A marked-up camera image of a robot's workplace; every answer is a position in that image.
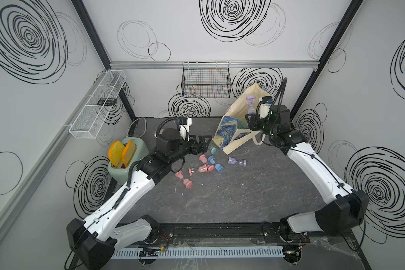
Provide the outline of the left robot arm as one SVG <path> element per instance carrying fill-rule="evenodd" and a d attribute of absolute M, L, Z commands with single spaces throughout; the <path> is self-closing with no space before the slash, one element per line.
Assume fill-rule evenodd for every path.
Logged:
<path fill-rule="evenodd" d="M 127 180 L 98 210 L 83 220 L 73 219 L 66 227 L 71 253 L 89 270 L 100 270 L 116 250 L 139 241 L 152 240 L 157 222 L 141 217 L 125 226 L 118 223 L 136 202 L 152 190 L 167 174 L 172 164 L 186 155 L 204 154 L 211 135 L 181 136 L 177 129 L 156 133 L 156 145 L 149 154 L 131 164 Z"/>

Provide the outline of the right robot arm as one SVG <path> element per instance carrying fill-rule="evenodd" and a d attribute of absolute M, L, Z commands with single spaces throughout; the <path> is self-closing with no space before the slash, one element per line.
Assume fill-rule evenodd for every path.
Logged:
<path fill-rule="evenodd" d="M 245 116 L 252 131 L 261 131 L 272 146 L 279 148 L 299 166 L 326 204 L 320 210 L 284 218 L 286 232 L 323 232 L 336 236 L 363 225 L 368 195 L 354 190 L 320 159 L 307 138 L 294 128 L 289 115 L 286 106 L 272 105 L 263 118 L 257 113 Z"/>

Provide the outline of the canvas bag with starry print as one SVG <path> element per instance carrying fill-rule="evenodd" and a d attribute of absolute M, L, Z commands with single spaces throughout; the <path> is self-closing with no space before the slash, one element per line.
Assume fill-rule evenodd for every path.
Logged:
<path fill-rule="evenodd" d="M 217 131 L 213 137 L 213 142 L 225 154 L 231 154 L 249 140 L 252 140 L 257 146 L 262 145 L 262 142 L 257 140 L 257 135 L 260 135 L 262 132 L 250 130 L 245 120 L 245 115 L 248 114 L 249 109 L 246 98 L 248 96 L 255 97 L 254 109 L 256 111 L 259 99 L 268 95 L 257 83 L 254 83 L 228 108 L 219 122 Z"/>

